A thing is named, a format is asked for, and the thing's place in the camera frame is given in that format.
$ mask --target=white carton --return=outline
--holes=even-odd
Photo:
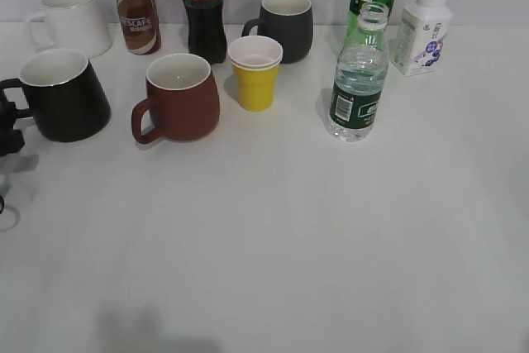
[[[436,70],[451,18],[446,0],[416,0],[404,8],[391,60],[405,76]]]

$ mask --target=brown mug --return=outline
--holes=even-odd
[[[141,144],[164,136],[195,141],[217,127],[220,101],[211,65],[192,54],[158,58],[147,69],[147,99],[132,111],[132,135]],[[154,128],[141,132],[141,119],[150,111]]]

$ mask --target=cola bottle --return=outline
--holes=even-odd
[[[117,0],[126,48],[137,55],[152,54],[160,49],[158,16],[151,0]]]
[[[226,34],[222,23],[224,0],[183,0],[188,14],[189,52],[210,64],[226,59]]]

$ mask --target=white mug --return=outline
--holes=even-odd
[[[108,24],[96,0],[41,0],[43,12],[25,19],[31,42],[37,49],[59,47],[81,51],[88,58],[97,57],[112,45]],[[36,39],[34,21],[44,21],[51,41]]]

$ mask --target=paper cup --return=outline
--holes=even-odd
[[[268,68],[281,62],[283,47],[267,36],[244,36],[230,44],[228,58],[243,68]]]
[[[231,43],[228,57],[239,82],[239,103],[247,111],[260,112],[272,106],[281,45],[265,36],[245,36]]]

